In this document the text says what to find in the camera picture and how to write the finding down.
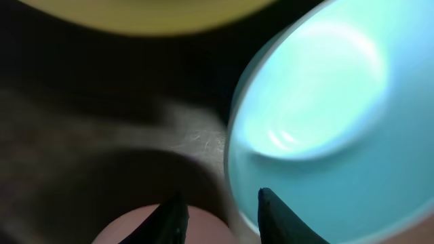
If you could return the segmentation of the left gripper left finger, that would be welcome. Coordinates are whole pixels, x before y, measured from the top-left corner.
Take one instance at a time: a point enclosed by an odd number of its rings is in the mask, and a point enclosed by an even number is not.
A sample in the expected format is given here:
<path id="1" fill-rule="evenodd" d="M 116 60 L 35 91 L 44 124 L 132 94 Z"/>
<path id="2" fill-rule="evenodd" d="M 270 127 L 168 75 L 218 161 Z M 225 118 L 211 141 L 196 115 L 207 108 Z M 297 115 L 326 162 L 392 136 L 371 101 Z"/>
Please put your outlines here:
<path id="1" fill-rule="evenodd" d="M 119 244 L 185 244 L 188 220 L 188 206 L 177 193 Z"/>

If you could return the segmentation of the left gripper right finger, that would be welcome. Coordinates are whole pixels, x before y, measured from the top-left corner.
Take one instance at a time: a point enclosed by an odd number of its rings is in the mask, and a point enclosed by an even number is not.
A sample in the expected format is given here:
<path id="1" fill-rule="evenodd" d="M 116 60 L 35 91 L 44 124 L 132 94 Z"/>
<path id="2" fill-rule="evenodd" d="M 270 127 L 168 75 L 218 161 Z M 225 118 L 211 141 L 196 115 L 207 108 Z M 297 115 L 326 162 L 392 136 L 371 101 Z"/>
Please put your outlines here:
<path id="1" fill-rule="evenodd" d="M 258 191 L 258 229 L 262 244 L 329 244 L 270 188 Z"/>

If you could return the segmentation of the pink bowl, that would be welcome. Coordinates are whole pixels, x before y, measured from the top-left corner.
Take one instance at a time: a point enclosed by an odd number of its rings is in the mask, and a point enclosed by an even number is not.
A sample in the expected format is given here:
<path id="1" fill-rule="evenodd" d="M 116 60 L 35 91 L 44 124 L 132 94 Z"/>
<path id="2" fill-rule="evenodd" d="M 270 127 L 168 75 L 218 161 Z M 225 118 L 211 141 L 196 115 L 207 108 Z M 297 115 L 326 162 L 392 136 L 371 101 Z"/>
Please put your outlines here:
<path id="1" fill-rule="evenodd" d="M 119 243 L 131 234 L 158 205 L 132 210 L 113 220 L 93 241 L 93 244 Z M 213 214 L 188 206 L 189 221 L 186 244 L 238 244 L 228 226 Z"/>

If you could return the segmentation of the light blue bowl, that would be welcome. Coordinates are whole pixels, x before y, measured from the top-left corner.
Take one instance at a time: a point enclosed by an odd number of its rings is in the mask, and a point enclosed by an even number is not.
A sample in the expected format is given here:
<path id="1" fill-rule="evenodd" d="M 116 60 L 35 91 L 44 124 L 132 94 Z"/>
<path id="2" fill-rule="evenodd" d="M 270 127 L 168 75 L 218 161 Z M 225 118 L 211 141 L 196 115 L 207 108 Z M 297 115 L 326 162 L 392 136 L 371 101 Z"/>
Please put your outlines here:
<path id="1" fill-rule="evenodd" d="M 324 1 L 254 56 L 225 177 L 258 232 L 270 188 L 330 243 L 433 242 L 433 0 Z"/>

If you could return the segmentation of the yellow plate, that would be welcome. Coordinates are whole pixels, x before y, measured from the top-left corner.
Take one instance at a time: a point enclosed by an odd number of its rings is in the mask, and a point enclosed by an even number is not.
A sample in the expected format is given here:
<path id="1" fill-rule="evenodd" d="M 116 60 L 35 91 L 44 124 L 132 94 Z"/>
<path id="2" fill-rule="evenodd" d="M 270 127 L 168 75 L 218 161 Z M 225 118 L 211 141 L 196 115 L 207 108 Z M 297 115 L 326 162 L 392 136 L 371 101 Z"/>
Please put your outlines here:
<path id="1" fill-rule="evenodd" d="M 207 31 L 259 12 L 274 0 L 20 0 L 59 19 L 129 36 Z"/>

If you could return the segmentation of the dark brown serving tray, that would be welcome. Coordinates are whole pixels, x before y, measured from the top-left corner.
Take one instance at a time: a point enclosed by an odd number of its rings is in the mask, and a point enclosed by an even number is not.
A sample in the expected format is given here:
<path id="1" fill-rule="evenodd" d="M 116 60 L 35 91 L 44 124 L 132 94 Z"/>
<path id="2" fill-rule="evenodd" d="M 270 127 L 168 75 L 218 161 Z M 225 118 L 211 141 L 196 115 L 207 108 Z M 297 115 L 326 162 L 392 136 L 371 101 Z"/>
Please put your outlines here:
<path id="1" fill-rule="evenodd" d="M 224 182 L 231 98 L 254 54 L 316 6 L 277 1 L 195 35 L 126 37 L 1 2 L 1 242 L 91 243 L 181 192 L 238 243 Z"/>

